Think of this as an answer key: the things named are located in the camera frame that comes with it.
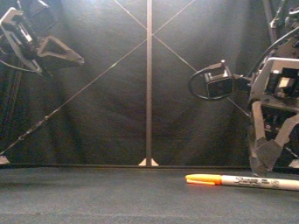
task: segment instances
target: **metal rod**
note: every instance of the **metal rod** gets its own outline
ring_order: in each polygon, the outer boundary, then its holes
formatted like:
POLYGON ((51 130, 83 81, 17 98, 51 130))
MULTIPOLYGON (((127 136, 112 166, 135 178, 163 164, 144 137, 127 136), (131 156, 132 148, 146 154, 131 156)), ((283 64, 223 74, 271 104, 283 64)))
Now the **metal rod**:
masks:
POLYGON ((152 166, 152 0, 147 0, 146 166, 152 166))
POLYGON ((268 36, 271 44, 276 42, 276 28, 271 27, 271 22, 274 20, 271 5, 268 0, 263 0, 264 10, 266 10, 266 24, 268 29, 268 36))

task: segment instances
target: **black cable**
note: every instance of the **black cable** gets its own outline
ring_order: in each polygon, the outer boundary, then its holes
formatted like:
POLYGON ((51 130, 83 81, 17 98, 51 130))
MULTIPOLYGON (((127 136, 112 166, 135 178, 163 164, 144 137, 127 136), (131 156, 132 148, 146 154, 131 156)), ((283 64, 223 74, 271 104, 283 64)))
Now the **black cable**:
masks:
POLYGON ((210 69, 208 67, 206 67, 206 68, 203 68, 198 73, 195 73, 195 74, 192 75, 192 77, 191 77, 191 79, 190 79, 190 82, 188 82, 188 89, 190 89, 191 94, 192 94, 196 98, 199 98, 199 99, 202 99, 202 100, 204 100, 204 101, 214 102, 214 101, 222 100, 222 99, 224 99, 226 97, 228 97, 228 94, 224 94, 223 96, 219 96, 219 97, 212 97, 212 98, 210 98, 210 97, 207 97, 207 96, 203 96, 203 95, 198 94, 196 91, 195 91, 194 88, 192 88, 192 82, 194 82, 194 80, 195 80, 199 76, 202 76, 203 74, 208 73, 210 71, 211 71, 211 69, 210 69))
POLYGON ((264 51, 264 53, 262 54, 262 56, 259 57, 255 66, 252 67, 252 69, 250 70, 247 77, 250 77, 252 75, 252 73, 258 70, 259 65, 262 63, 262 61, 264 60, 266 56, 271 53, 271 51, 287 40, 290 39, 296 33, 299 32, 299 26, 290 31, 264 51))

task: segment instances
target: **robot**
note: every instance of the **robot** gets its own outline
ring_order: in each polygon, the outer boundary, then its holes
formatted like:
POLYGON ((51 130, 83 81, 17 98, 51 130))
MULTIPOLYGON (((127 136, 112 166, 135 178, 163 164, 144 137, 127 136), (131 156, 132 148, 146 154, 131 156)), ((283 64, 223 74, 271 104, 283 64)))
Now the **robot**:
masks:
POLYGON ((248 161, 258 177, 272 171, 283 150, 294 156, 290 166, 299 168, 299 8, 290 10, 286 23, 288 33, 268 47, 247 76, 232 74, 223 60, 195 73, 188 83, 191 94, 206 101, 228 97, 236 86, 247 91, 248 161), (195 89, 199 78, 204 94, 195 89))

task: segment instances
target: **sharpie marker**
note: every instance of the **sharpie marker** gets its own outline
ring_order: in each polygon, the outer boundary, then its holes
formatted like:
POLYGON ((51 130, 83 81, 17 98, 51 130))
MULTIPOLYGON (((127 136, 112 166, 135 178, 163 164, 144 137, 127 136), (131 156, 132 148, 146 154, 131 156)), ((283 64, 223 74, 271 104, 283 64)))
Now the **sharpie marker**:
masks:
POLYGON ((299 181, 278 178, 254 178, 214 174, 192 174, 186 176, 188 184, 211 186, 247 186, 258 188, 299 191, 299 181))

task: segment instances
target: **marker barrel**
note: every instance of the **marker barrel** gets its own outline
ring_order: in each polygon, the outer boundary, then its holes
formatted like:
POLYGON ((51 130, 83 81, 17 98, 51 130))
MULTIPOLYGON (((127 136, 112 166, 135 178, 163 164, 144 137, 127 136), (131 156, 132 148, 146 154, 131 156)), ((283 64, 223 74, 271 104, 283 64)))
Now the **marker barrel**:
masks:
POLYGON ((224 186, 246 186, 299 191, 299 181, 291 179, 254 178, 222 175, 222 184, 224 186))

